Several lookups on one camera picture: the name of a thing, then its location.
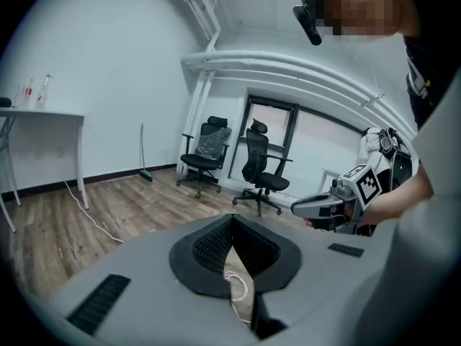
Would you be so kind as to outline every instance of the chair seat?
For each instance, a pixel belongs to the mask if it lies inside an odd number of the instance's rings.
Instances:
[[[181,160],[190,167],[201,170],[216,170],[219,169],[221,162],[219,160],[206,159],[196,154],[187,154],[181,156]]]
[[[274,191],[283,191],[290,186],[290,181],[270,173],[261,173],[255,181],[257,187]]]

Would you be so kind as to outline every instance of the table leg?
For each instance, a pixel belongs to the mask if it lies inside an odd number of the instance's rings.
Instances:
[[[326,172],[323,171],[323,176],[322,176],[322,180],[318,186],[318,190],[317,190],[317,193],[322,193],[322,190],[323,190],[323,186],[325,185],[325,181],[326,181]]]
[[[9,224],[9,227],[12,229],[13,233],[16,233],[16,228],[12,222],[12,219],[9,217],[8,210],[6,209],[5,203],[3,202],[3,197],[0,194],[0,207],[3,210],[3,214],[5,215],[6,221]]]
[[[12,161],[12,153],[9,151],[9,146],[6,148],[6,156],[8,158],[9,164],[9,178],[13,187],[14,198],[16,198],[16,203],[18,206],[21,206],[21,200],[17,194],[17,183],[16,183],[16,176],[14,174],[13,168],[13,161]]]
[[[81,136],[83,133],[83,126],[84,122],[79,122],[77,126],[77,185],[79,186],[79,190],[81,191],[81,198],[84,201],[85,209],[89,209],[88,199],[86,198],[86,190],[84,184],[84,173],[83,168],[81,165]]]

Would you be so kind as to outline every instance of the chair base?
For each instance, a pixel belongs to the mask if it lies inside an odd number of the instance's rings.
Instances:
[[[197,171],[197,175],[195,176],[188,176],[183,179],[178,179],[178,181],[176,182],[176,186],[180,186],[181,183],[183,182],[193,182],[193,181],[198,182],[198,192],[195,195],[196,199],[200,199],[200,197],[202,196],[202,182],[207,183],[208,185],[217,187],[218,188],[216,190],[217,193],[221,192],[221,187],[213,182],[213,176],[211,175],[211,173],[209,171],[204,171],[201,169]]]
[[[258,193],[245,189],[242,192],[242,196],[237,196],[233,199],[232,204],[237,205],[237,200],[255,200],[258,204],[258,216],[261,216],[261,203],[276,208],[278,215],[282,214],[282,209],[277,204],[274,204],[272,201],[269,201],[268,190],[266,191],[266,194],[264,196],[262,195],[263,189],[264,188],[260,188]]]

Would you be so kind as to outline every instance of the wooden floor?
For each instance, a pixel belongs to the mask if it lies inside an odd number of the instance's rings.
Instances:
[[[218,194],[215,188],[205,185],[202,197],[196,200],[196,184],[177,187],[176,179],[176,171],[168,169],[155,172],[153,183],[133,176],[87,185],[88,214],[123,241],[223,213],[242,213],[249,218],[257,214],[254,201],[233,206],[234,191],[223,189]],[[76,188],[72,192],[79,196]],[[6,205],[17,233],[9,230],[2,215],[1,253],[17,281],[41,298],[54,294],[69,278],[119,245],[94,226],[67,190],[24,198],[20,208],[14,202]],[[263,205],[263,217],[304,227],[303,220],[294,217],[289,209],[280,216],[276,212]],[[236,303],[241,316],[249,319],[252,281],[233,250],[226,270],[237,272],[249,285],[247,301]],[[241,285],[234,280],[232,284],[235,296],[240,296]]]

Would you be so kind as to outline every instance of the white table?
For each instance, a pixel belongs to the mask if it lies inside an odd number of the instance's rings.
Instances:
[[[325,181],[326,181],[327,176],[330,176],[330,177],[333,177],[333,178],[339,178],[340,175],[341,175],[341,173],[334,172],[334,171],[328,170],[328,169],[323,169],[323,176],[322,176],[322,180],[320,181],[320,184],[318,186],[317,193],[322,193],[323,192],[323,186],[325,185]]]
[[[85,209],[89,208],[88,205],[88,199],[86,197],[86,190],[85,190],[85,184],[84,184],[84,177],[83,177],[83,168],[82,168],[82,161],[81,161],[81,137],[82,137],[82,130],[83,130],[83,125],[85,121],[85,115],[77,112],[60,112],[60,111],[55,111],[55,110],[38,110],[38,109],[20,109],[20,108],[14,108],[14,107],[0,107],[0,117],[5,117],[5,118],[24,118],[27,119],[28,117],[37,117],[41,115],[47,115],[47,116],[56,116],[56,117],[70,117],[74,120],[77,121],[77,142],[76,142],[76,179],[77,179],[77,185],[79,187],[79,191],[81,192],[81,198],[83,200]],[[14,169],[12,168],[12,163],[11,164],[11,173],[12,173],[12,180],[13,180],[13,187],[14,187],[14,194],[17,196],[16,192],[16,178],[14,176]],[[1,199],[0,196],[0,203],[2,204],[2,207],[4,207],[3,200]],[[6,219],[9,220],[9,217],[7,215],[6,209],[4,210]]]

